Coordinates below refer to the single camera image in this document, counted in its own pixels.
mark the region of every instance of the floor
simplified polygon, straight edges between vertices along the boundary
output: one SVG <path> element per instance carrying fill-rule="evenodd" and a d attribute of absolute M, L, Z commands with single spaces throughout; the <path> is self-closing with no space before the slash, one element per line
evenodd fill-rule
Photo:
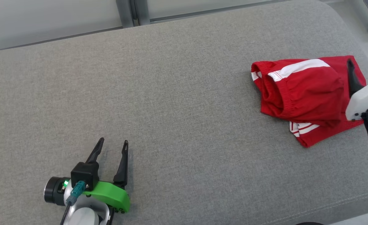
<path fill-rule="evenodd" d="M 338 0 L 328 3 L 344 19 L 349 30 L 368 56 L 368 9 L 362 0 Z M 368 225 L 368 214 L 332 225 Z"/>

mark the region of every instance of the cable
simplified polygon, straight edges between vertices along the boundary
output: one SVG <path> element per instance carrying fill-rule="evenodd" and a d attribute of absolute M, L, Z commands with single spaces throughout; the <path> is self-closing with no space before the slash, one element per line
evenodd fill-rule
<path fill-rule="evenodd" d="M 68 203 L 67 203 L 66 210 L 64 211 L 64 214 L 63 214 L 63 218 L 61 218 L 60 225 L 63 225 L 63 224 L 64 224 L 64 221 L 65 221 L 65 219 L 66 219 L 66 216 L 67 216 L 67 214 L 68 214 L 68 211 L 70 210 L 70 207 L 71 207 L 71 202 L 68 202 Z"/>
<path fill-rule="evenodd" d="M 70 195 L 66 199 L 66 203 L 71 203 L 71 205 L 74 205 L 77 201 L 78 197 L 85 191 L 85 182 L 84 181 L 78 181 L 77 184 L 75 184 L 75 187 L 70 192 Z"/>

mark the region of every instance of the white wall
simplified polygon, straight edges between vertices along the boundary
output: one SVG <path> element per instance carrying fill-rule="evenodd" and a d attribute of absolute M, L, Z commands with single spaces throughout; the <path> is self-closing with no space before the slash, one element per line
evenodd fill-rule
<path fill-rule="evenodd" d="M 0 0 L 0 49 L 119 26 L 115 0 Z"/>

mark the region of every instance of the black wheel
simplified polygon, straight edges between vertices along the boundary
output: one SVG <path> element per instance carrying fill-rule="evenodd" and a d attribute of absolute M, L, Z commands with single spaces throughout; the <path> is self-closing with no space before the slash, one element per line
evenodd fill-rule
<path fill-rule="evenodd" d="M 300 224 L 297 224 L 297 225 L 323 225 L 323 224 L 321 224 L 321 223 L 305 222 L 305 223 L 300 223 Z"/>

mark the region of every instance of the gray fabric surface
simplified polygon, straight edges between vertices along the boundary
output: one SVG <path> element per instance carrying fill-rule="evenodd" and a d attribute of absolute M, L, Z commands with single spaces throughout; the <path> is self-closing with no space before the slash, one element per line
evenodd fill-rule
<path fill-rule="evenodd" d="M 0 224 L 58 224 L 45 203 L 100 137 L 101 180 L 129 140 L 131 211 L 114 224 L 329 224 L 368 212 L 364 127 L 305 149 L 260 113 L 257 60 L 353 54 L 315 1 L 245 8 L 0 51 Z"/>

